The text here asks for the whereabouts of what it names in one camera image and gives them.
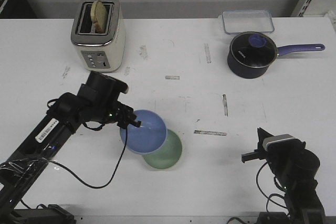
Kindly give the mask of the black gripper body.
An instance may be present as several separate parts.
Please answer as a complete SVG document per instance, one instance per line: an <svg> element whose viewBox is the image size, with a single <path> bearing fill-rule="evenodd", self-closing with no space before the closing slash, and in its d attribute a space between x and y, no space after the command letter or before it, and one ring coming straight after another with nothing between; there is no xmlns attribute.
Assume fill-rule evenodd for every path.
<svg viewBox="0 0 336 224"><path fill-rule="evenodd" d="M85 127L88 127L88 122L100 123L97 130L110 123L116 123L123 129L125 119L137 120L134 109L118 101L120 93L106 87L102 75L91 71L86 83L81 85L77 93L85 101L78 112L79 122Z"/></svg>
<svg viewBox="0 0 336 224"><path fill-rule="evenodd" d="M265 159L274 166L285 166L293 154L297 154L306 148L305 141L282 141L268 145L267 149L258 147L253 152L242 154L241 161L243 163L255 159Z"/></svg>

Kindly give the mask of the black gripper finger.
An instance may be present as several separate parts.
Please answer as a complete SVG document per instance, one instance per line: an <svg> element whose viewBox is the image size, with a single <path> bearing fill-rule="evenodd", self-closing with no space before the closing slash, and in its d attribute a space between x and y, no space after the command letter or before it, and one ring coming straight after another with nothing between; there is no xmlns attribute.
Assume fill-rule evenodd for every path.
<svg viewBox="0 0 336 224"><path fill-rule="evenodd" d="M123 122L123 128L127 129L128 125L132 125L134 127L140 127L141 126L141 121L137 120L132 120L132 119L125 119Z"/></svg>
<svg viewBox="0 0 336 224"><path fill-rule="evenodd" d="M258 143L257 143L257 150L259 151L266 151L267 150L267 144L273 140L274 135L270 134L266 130L259 127L257 129L258 134Z"/></svg>

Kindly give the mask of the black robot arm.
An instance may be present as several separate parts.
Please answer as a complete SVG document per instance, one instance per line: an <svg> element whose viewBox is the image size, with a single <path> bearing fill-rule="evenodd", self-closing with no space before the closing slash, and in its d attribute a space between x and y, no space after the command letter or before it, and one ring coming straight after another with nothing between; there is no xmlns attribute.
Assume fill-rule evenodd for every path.
<svg viewBox="0 0 336 224"><path fill-rule="evenodd" d="M120 93L127 93L128 89L119 79L91 71L77 94L67 92L53 100L46 116L1 163L1 219L9 217L48 162L81 125L116 123L122 129L129 124L140 126L133 108L118 100Z"/></svg>
<svg viewBox="0 0 336 224"><path fill-rule="evenodd" d="M283 191L288 213L261 212L257 223L326 223L324 207L316 193L315 175L320 167L316 154L306 143L289 134L272 135L257 129L257 148L242 155L242 162L266 160L275 176L276 186Z"/></svg>

